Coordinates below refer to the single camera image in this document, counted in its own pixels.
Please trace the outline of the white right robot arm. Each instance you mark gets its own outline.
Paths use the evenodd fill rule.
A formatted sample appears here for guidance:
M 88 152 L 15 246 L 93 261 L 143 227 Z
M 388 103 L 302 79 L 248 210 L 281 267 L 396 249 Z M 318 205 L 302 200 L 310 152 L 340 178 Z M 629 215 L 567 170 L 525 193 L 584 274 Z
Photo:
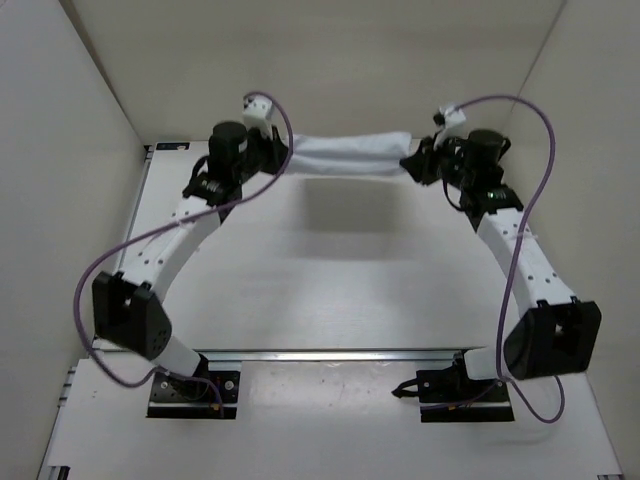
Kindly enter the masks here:
M 418 184 L 440 182 L 460 191 L 456 210 L 489 248 L 506 278 L 504 302 L 515 302 L 518 319 L 499 314 L 496 344 L 468 350 L 448 376 L 449 391 L 471 400 L 484 380 L 529 380 L 586 371 L 602 314 L 559 277 L 525 218 L 525 206 L 503 181 L 499 162 L 511 146 L 500 133 L 476 129 L 467 137 L 422 139 L 401 167 Z

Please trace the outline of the white skirt cloth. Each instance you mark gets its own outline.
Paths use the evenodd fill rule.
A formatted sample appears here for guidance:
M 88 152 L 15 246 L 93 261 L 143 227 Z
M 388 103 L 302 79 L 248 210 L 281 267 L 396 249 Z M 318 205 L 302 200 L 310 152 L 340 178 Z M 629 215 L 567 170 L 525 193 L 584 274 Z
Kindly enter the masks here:
M 401 175 L 400 161 L 412 152 L 408 132 L 314 137 L 295 134 L 293 156 L 285 172 L 320 176 Z

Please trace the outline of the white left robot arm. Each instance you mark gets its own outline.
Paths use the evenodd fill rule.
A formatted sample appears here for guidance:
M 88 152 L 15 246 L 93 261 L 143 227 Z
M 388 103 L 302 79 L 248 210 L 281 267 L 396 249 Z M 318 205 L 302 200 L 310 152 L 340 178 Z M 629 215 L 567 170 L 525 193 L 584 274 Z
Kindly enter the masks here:
M 203 356 L 174 334 L 164 299 L 196 249 L 240 203 L 244 184 L 258 173 L 281 173 L 289 153 L 276 127 L 215 125 L 208 152 L 194 165 L 172 212 L 170 229 L 151 235 L 117 273 L 103 272 L 93 280 L 97 337 L 171 372 L 185 397 L 203 395 L 209 385 Z

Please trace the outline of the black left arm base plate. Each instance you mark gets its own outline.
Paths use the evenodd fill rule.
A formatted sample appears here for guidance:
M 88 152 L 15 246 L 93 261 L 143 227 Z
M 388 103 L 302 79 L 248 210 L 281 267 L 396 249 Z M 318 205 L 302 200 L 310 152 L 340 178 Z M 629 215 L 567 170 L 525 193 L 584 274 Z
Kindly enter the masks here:
M 152 419 L 235 420 L 241 382 L 240 362 L 210 362 L 209 378 L 220 397 L 206 384 L 185 385 L 164 373 L 156 373 L 147 405 Z

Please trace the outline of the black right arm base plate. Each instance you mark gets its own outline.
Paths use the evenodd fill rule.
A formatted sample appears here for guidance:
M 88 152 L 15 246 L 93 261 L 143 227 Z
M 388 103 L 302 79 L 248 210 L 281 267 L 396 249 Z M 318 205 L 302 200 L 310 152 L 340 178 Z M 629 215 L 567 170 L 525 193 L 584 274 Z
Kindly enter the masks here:
M 461 360 L 440 370 L 417 370 L 391 394 L 415 398 L 422 423 L 508 423 L 515 420 L 509 392 L 502 381 L 471 380 Z

